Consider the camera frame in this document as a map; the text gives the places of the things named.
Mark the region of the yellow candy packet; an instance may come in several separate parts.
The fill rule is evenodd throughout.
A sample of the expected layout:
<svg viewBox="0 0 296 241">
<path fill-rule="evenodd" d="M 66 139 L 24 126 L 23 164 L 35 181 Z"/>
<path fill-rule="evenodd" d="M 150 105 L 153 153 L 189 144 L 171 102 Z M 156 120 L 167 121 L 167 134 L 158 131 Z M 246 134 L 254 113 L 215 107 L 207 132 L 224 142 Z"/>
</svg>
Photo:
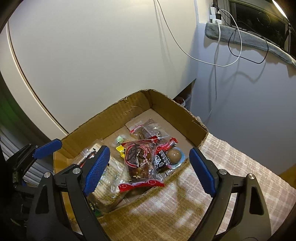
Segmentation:
<svg viewBox="0 0 296 241">
<path fill-rule="evenodd" d="M 126 148 L 123 145 L 119 145 L 115 149 L 119 152 L 120 156 L 124 159 Z"/>
</svg>

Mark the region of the clear red date pack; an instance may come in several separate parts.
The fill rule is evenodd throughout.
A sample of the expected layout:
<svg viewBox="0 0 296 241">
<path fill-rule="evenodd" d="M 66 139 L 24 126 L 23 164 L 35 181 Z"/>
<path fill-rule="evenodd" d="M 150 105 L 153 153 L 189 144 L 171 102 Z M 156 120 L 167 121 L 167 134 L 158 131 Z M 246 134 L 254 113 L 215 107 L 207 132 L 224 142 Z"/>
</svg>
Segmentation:
<svg viewBox="0 0 296 241">
<path fill-rule="evenodd" d="M 153 139 L 154 143 L 158 145 L 166 145 L 169 143 L 171 146 L 175 146 L 178 143 L 176 138 L 171 137 L 152 118 L 148 119 L 146 122 L 139 121 L 128 129 L 130 134 L 139 140 Z"/>
<path fill-rule="evenodd" d="M 135 140 L 122 143 L 126 148 L 124 163 L 128 181 L 118 185 L 120 192 L 142 187 L 164 187 L 162 177 L 154 169 L 155 147 L 153 139 Z"/>
</svg>

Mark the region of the black patterned snack packet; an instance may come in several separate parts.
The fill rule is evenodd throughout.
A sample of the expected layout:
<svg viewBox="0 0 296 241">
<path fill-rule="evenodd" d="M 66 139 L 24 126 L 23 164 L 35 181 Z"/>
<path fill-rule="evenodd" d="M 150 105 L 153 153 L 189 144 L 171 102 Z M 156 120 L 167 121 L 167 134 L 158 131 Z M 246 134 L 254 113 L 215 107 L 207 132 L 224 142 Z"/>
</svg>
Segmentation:
<svg viewBox="0 0 296 241">
<path fill-rule="evenodd" d="M 163 173 L 166 170 L 171 170 L 171 162 L 165 151 L 160 151 L 154 156 L 153 166 L 158 173 Z"/>
</svg>

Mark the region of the brown egg vacuum pack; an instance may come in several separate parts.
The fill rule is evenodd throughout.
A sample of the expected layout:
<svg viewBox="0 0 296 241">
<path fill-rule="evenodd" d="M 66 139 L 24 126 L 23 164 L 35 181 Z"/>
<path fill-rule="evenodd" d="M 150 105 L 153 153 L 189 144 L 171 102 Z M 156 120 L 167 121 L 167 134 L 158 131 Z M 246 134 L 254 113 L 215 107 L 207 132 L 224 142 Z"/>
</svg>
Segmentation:
<svg viewBox="0 0 296 241">
<path fill-rule="evenodd" d="M 187 159 L 187 156 L 182 152 L 181 149 L 174 147 L 166 152 L 166 157 L 168 158 L 168 168 L 170 170 L 175 170 L 179 168 Z"/>
</svg>

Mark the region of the small clear green candy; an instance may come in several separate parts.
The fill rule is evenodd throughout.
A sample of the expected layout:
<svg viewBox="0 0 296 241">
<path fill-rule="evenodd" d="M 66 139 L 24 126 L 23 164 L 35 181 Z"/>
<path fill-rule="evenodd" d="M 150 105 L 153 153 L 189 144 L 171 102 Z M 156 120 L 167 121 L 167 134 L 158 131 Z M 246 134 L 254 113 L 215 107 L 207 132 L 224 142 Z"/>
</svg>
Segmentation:
<svg viewBox="0 0 296 241">
<path fill-rule="evenodd" d="M 122 143 L 124 143 L 126 141 L 126 136 L 125 135 L 119 135 L 116 137 L 115 139 L 115 143 L 116 145 L 121 145 Z"/>
</svg>

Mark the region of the plaid beige tablecloth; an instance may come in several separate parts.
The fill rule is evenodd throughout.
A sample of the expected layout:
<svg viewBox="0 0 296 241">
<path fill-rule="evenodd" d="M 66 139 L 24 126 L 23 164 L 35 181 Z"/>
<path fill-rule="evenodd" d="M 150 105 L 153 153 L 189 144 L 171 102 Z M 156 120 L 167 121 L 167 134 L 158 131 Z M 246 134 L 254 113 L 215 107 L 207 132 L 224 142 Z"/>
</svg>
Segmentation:
<svg viewBox="0 0 296 241">
<path fill-rule="evenodd" d="M 276 231 L 295 204 L 295 189 L 259 162 L 227 142 L 208 135 L 204 156 L 230 174 L 253 173 L 268 208 L 271 230 Z M 190 164 L 163 188 L 148 191 L 138 200 L 99 218 L 111 240 L 187 240 L 205 214 L 211 197 Z"/>
</svg>

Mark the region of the brown cardboard box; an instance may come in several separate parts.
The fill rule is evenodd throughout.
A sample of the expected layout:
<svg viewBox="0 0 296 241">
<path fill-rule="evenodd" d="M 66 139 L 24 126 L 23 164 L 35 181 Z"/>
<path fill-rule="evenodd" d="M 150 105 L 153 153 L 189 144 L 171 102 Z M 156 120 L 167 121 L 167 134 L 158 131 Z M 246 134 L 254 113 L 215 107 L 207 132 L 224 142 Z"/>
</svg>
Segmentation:
<svg viewBox="0 0 296 241">
<path fill-rule="evenodd" d="M 99 183 L 87 191 L 91 204 L 107 214 L 150 188 L 162 187 L 207 135 L 207 128 L 180 104 L 156 90 L 141 90 L 63 138 L 62 148 L 54 153 L 54 171 L 82 166 L 107 146 L 109 163 Z"/>
</svg>

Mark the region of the grey windowsill mat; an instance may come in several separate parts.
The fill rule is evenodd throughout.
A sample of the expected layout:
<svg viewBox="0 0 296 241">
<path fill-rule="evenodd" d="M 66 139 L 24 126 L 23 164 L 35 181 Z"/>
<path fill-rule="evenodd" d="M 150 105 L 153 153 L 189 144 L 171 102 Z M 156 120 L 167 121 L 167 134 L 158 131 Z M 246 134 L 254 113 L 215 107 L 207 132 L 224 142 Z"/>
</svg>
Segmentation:
<svg viewBox="0 0 296 241">
<path fill-rule="evenodd" d="M 235 28 L 227 27 L 224 25 L 218 27 L 217 24 L 207 23 L 205 26 L 205 35 L 207 38 L 211 40 L 218 40 L 220 36 L 220 40 L 222 42 L 229 42 L 240 45 L 240 37 L 237 29 Z M 262 51 L 268 50 L 269 53 L 274 54 L 282 61 L 285 61 L 286 63 L 291 64 L 293 67 L 295 67 L 295 59 L 288 53 L 280 49 L 280 47 L 260 37 L 257 37 L 254 34 L 247 33 L 245 31 L 240 31 L 240 35 L 242 38 L 243 46 L 247 46 Z"/>
</svg>

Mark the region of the white power strip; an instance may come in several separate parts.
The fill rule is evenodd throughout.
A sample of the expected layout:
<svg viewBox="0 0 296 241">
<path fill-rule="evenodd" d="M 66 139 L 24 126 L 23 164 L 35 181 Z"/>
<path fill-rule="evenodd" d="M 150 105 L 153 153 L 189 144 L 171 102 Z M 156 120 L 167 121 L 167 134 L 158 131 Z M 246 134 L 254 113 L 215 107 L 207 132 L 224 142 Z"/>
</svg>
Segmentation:
<svg viewBox="0 0 296 241">
<path fill-rule="evenodd" d="M 221 16 L 219 9 L 214 6 L 212 6 L 210 8 L 209 19 L 210 19 L 210 22 L 214 23 L 214 24 L 222 24 L 223 23 L 222 16 Z"/>
</svg>

